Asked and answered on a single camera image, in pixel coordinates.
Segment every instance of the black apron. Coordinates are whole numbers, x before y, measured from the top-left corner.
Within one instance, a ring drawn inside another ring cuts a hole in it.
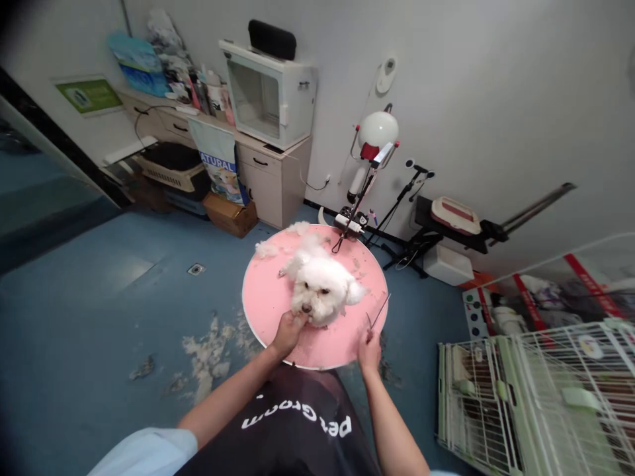
[[[178,476],[379,475],[334,371],[283,365]]]

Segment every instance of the person's hand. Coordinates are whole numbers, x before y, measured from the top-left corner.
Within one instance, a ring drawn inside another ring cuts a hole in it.
[[[291,311],[287,311],[282,314],[280,324],[278,324],[278,332],[270,345],[281,360],[294,349],[300,338],[300,331],[308,320],[309,317],[304,313],[294,316]]]
[[[382,349],[379,345],[379,333],[368,329],[359,337],[357,348],[357,361],[363,376],[379,373],[379,361],[382,358]]]

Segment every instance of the door frame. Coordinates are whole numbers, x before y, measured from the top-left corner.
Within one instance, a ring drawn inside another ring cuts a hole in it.
[[[73,140],[13,81],[0,67],[0,96],[37,129],[57,150],[71,161],[94,185],[97,185],[118,207],[129,206],[131,201],[123,192],[106,178],[99,167],[82,151]]]

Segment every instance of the white box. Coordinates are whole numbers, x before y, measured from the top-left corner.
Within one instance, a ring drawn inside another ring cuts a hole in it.
[[[449,248],[437,245],[423,257],[423,270],[440,281],[458,286],[474,279],[472,261]]]
[[[220,40],[236,128],[287,150],[311,135],[317,69]]]

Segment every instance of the white dog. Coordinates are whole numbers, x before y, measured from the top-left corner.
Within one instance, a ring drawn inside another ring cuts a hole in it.
[[[294,282],[291,311],[305,313],[315,327],[328,326],[344,313],[344,305],[357,304],[366,295],[366,288],[322,248],[321,242],[319,235],[305,236],[279,273]]]

